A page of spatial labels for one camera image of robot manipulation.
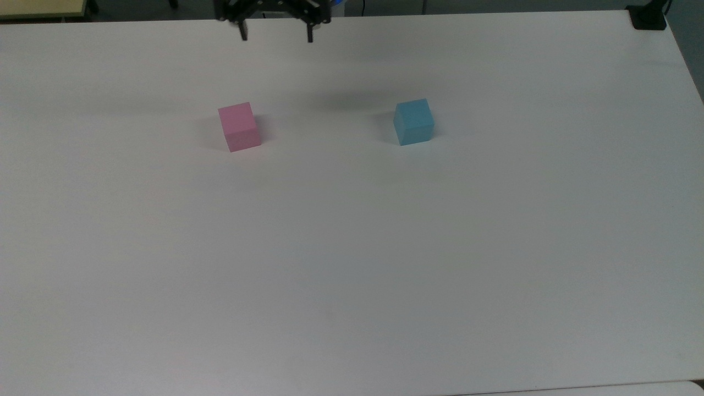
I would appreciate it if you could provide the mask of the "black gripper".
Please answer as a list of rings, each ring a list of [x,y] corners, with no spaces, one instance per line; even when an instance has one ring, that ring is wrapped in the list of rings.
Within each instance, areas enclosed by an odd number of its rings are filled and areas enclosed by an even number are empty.
[[[285,13],[306,23],[307,42],[314,42],[315,24],[332,20],[330,1],[215,1],[214,19],[230,21],[237,26],[241,39],[249,39],[246,19],[261,13]]]

